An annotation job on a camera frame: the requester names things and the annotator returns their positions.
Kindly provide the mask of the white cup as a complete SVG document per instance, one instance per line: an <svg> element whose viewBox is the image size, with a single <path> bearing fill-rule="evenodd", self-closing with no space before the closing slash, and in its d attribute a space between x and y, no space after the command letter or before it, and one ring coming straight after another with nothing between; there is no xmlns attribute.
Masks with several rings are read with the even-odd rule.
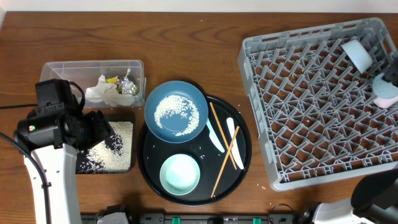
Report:
<svg viewBox="0 0 398 224"><path fill-rule="evenodd" d="M383 80L384 74L377 75L372 84L373 92L377 97L383 99L393 99L397 96L397 87L391 82Z"/></svg>

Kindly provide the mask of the light blue small plate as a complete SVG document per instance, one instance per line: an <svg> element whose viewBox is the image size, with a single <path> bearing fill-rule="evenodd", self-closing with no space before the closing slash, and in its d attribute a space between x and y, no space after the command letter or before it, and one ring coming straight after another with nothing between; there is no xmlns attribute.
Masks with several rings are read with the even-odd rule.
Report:
<svg viewBox="0 0 398 224"><path fill-rule="evenodd" d="M341 47L360 73L364 73L373 64L371 56L358 40L351 40Z"/></svg>

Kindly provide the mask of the pile of white rice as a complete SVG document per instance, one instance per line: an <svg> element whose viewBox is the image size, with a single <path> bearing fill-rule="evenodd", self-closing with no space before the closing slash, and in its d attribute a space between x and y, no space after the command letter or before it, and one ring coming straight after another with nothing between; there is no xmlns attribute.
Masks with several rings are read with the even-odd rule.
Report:
<svg viewBox="0 0 398 224"><path fill-rule="evenodd" d="M147 127L158 138L180 143L200 133L204 111L193 100L180 95L165 96L161 100L147 101L145 119ZM131 167L133 124L128 121L110 123L114 134L79 157L79 174L123 173Z"/></svg>

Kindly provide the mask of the white tissue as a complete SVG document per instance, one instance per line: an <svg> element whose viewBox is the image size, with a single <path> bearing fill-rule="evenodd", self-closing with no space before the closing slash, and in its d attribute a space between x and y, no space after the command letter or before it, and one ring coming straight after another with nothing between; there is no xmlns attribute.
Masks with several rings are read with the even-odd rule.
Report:
<svg viewBox="0 0 398 224"><path fill-rule="evenodd" d="M91 102L103 101L111 107L129 106L135 101L135 95L122 95L116 90L116 85L106 83L104 75L100 76L96 86L89 87L85 91L85 98Z"/></svg>

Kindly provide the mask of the yellow snack wrapper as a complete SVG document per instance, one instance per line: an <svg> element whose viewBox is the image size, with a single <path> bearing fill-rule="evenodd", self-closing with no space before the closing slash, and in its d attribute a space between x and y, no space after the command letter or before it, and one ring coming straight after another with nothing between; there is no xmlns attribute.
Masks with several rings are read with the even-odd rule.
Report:
<svg viewBox="0 0 398 224"><path fill-rule="evenodd" d="M116 85L116 90L118 91L119 94L121 94L122 89L121 89L121 86L119 84L119 81L120 81L120 78L118 76L106 79L106 83L115 84Z"/></svg>

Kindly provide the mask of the silver foil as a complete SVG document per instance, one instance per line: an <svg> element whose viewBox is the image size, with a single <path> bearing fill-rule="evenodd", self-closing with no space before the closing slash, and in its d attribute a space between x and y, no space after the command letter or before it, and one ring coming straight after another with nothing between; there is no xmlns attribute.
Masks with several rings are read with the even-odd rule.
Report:
<svg viewBox="0 0 398 224"><path fill-rule="evenodd" d="M122 95L135 95L137 92L137 87L133 81L128 79L131 69L127 69L125 76L119 79L119 92Z"/></svg>

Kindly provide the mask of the dark blue plate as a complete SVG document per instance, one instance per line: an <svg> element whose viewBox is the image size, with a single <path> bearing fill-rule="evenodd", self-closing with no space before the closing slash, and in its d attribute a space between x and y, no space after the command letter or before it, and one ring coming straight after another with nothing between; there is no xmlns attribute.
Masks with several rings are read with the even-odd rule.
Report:
<svg viewBox="0 0 398 224"><path fill-rule="evenodd" d="M197 137L206 126L208 104L194 85L169 81L156 87L144 106L149 130L169 143L182 143Z"/></svg>

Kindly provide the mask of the pink cup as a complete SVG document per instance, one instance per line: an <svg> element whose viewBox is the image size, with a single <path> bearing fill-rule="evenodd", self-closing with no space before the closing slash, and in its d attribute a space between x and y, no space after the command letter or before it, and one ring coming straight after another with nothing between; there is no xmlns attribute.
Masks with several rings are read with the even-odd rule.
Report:
<svg viewBox="0 0 398 224"><path fill-rule="evenodd" d="M380 108L388 108L397 102L398 102L398 96L391 98L391 99L384 99L381 97L377 97L374 100L374 103Z"/></svg>

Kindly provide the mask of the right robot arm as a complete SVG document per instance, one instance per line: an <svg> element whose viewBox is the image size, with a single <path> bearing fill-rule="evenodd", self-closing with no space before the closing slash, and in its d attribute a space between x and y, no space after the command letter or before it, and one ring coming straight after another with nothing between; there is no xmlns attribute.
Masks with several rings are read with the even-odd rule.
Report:
<svg viewBox="0 0 398 224"><path fill-rule="evenodd" d="M388 108L397 103L397 59L374 78L372 88L376 105ZM319 204L311 222L397 223L397 167L363 178L351 198Z"/></svg>

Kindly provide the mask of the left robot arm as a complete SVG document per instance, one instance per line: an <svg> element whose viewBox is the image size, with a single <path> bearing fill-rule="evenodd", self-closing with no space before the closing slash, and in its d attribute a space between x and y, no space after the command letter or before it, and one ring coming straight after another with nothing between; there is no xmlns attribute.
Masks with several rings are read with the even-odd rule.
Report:
<svg viewBox="0 0 398 224"><path fill-rule="evenodd" d="M81 223L78 154L114 133L101 111L83 113L85 100L76 98L72 86L61 79L37 83L38 107L14 132L32 184L37 223Z"/></svg>

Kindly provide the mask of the clear plastic bin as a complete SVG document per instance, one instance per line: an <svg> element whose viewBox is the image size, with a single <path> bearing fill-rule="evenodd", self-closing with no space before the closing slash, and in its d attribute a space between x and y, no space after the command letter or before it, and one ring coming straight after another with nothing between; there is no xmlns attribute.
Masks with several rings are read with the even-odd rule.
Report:
<svg viewBox="0 0 398 224"><path fill-rule="evenodd" d="M85 108L117 108L117 107L140 107L144 105L146 78L144 76L144 64L140 60L86 60L47 62L40 76L40 81L51 79L63 79L75 82L85 94L89 87L96 86L100 76L113 78L125 76L127 69L131 69L128 79L133 81L137 87L134 96L135 101L129 106L111 107L103 101L94 103L85 98Z"/></svg>

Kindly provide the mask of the teal bowl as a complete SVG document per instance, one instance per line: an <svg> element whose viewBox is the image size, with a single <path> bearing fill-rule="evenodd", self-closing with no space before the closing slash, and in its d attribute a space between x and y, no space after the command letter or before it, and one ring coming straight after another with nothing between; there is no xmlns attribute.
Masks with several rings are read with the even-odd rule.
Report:
<svg viewBox="0 0 398 224"><path fill-rule="evenodd" d="M198 162L186 154L170 156L160 168L159 179L170 194L181 196L192 192L200 181Z"/></svg>

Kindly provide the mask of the wooden chopstick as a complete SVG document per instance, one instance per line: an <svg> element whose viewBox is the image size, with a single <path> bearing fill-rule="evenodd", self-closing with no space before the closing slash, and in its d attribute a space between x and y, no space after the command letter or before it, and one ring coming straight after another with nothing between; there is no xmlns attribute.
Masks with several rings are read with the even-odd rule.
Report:
<svg viewBox="0 0 398 224"><path fill-rule="evenodd" d="M212 110L212 112L213 112L213 116L215 117L215 120L216 120L216 123L217 123L217 125L218 125L218 128L219 128L219 131L220 131L220 133L221 133L221 136L222 136L222 138L223 138L224 144L225 144L225 146L226 146L226 149L227 149L226 155L227 155L228 158L230 158L230 160L231 160L231 162L232 162L232 164L233 164L233 167L234 167L234 169L236 170L237 167L236 167L235 161L234 161L234 159L233 159L232 154L231 154L230 152L228 152L229 144L228 144L228 142L227 142L227 140L226 140L226 138L225 138L223 128L222 128L221 123L220 123L220 121L219 121L219 119L218 119L218 115L217 115L217 113L216 113L216 111L215 111L215 108L214 108L212 102L210 102L210 107L211 107L211 110Z"/></svg>
<svg viewBox="0 0 398 224"><path fill-rule="evenodd" d="M221 166L221 168L220 168L220 171L219 171L217 180L216 180L215 185L214 185L214 187L213 187L213 191L212 191L212 194L211 194L211 198L213 198L214 195L215 195L215 191L216 191L216 188L217 188L217 186L218 186L218 183L219 183L219 181L220 181L220 179L221 179L222 173L223 173L223 171L224 171L224 167L225 167L225 165L226 165L226 162L227 162L227 160L228 160L229 155L231 155L231 149L232 149L232 147L233 147L233 145L234 145L234 141L235 141L236 136L237 136L237 134L238 134L239 128L240 128L240 127L237 126L237 128L235 129L233 138L232 138L232 140L231 140L231 142L230 142L230 144L229 144L229 146L228 146L228 151L227 151L227 153L226 153L226 155L225 155L225 157L224 157L224 161L223 161L223 163L222 163L222 166Z"/></svg>

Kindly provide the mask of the black round tray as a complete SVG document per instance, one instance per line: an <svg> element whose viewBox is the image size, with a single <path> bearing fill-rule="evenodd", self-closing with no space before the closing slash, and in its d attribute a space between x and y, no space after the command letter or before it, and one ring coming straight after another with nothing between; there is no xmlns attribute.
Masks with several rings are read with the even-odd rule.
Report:
<svg viewBox="0 0 398 224"><path fill-rule="evenodd" d="M228 141L231 140L231 136L228 133L226 119L229 117L233 118L234 125L239 126L236 143L244 165L244 169L235 169L230 161L226 163L214 196L211 196L211 192L224 161L224 154L211 142L208 128L204 128L191 141L181 144L173 144L157 138L147 125L143 126L139 137L137 162L144 179L158 195L181 205L200 206L222 200L231 194L243 181L251 163L251 137L243 117L237 109L221 98L207 96L206 100L213 103L220 125ZM200 168L201 176L198 185L186 195L168 193L160 181L162 164L174 154L186 154L193 157Z"/></svg>

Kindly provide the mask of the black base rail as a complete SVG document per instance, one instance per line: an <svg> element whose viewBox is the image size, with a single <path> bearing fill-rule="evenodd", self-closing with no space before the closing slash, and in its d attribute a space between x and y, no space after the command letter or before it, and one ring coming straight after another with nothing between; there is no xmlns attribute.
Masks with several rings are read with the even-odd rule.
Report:
<svg viewBox="0 0 398 224"><path fill-rule="evenodd" d="M165 215L163 213L143 213L127 215L132 224L294 224L299 218L294 214L271 215Z"/></svg>

